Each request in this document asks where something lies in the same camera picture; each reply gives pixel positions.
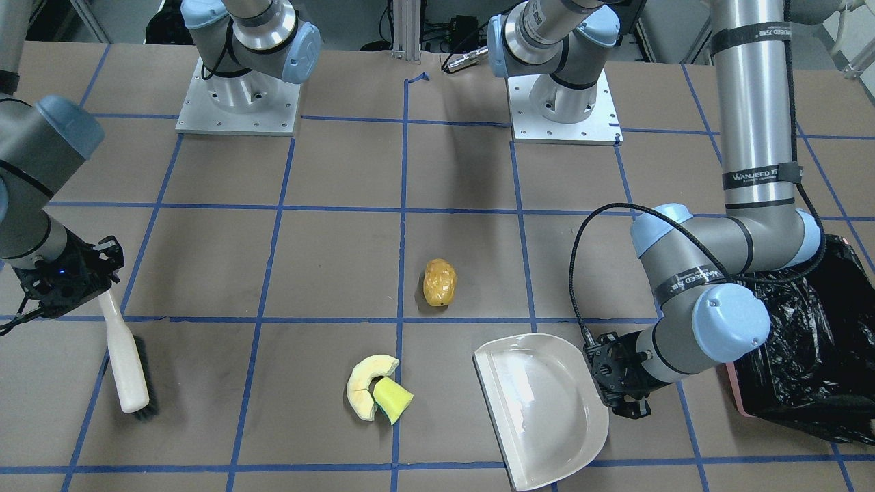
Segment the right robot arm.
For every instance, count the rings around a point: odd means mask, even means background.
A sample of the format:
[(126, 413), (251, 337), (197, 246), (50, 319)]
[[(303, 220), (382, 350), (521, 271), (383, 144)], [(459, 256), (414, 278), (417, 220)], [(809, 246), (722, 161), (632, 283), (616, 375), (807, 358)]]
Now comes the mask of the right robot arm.
[(48, 94), (34, 104), (16, 97), (32, 3), (2, 3), (1, 256), (35, 301), (2, 334), (35, 318), (57, 318), (119, 282), (123, 250), (114, 236), (90, 244), (46, 212), (46, 205), (91, 158), (105, 134), (78, 104)]

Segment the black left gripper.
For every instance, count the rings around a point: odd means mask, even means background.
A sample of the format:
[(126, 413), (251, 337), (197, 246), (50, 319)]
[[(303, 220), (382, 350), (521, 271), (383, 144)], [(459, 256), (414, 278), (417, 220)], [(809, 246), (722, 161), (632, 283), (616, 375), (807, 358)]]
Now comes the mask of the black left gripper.
[(647, 402), (649, 386), (636, 349), (637, 333), (618, 336), (615, 332), (584, 336), (584, 357), (599, 390), (601, 401), (613, 414), (644, 418), (652, 414)]

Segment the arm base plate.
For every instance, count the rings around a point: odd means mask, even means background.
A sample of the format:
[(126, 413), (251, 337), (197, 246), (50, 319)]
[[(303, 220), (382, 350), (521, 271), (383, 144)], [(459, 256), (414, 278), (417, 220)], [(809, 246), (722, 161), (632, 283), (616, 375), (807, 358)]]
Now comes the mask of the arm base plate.
[(301, 86), (259, 72), (203, 80), (198, 59), (175, 130), (181, 134), (293, 136)]
[(513, 140), (529, 144), (597, 144), (624, 142), (606, 72), (594, 86), (572, 90), (548, 74), (506, 80)]

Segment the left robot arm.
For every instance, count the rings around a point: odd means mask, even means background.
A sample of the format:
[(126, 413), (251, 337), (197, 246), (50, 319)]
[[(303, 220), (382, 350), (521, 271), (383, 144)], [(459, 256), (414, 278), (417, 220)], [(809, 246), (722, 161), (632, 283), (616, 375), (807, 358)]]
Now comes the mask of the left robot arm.
[(759, 348), (768, 309), (741, 276), (822, 254), (813, 206), (796, 206), (788, 1), (712, 1), (712, 59), (720, 97), (725, 214), (680, 204), (642, 208), (630, 228), (662, 318), (617, 336), (591, 336), (584, 354), (601, 400), (616, 415), (650, 414), (647, 396)]

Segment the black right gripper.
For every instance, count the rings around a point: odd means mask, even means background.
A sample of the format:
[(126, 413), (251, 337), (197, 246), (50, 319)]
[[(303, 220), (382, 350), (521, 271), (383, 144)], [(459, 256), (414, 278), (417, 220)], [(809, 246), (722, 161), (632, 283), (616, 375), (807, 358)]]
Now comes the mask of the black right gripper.
[(57, 318), (107, 292), (118, 283), (123, 249), (115, 236), (97, 244), (69, 236), (68, 245), (52, 262), (38, 260), (30, 270), (12, 270), (24, 290), (14, 320)]

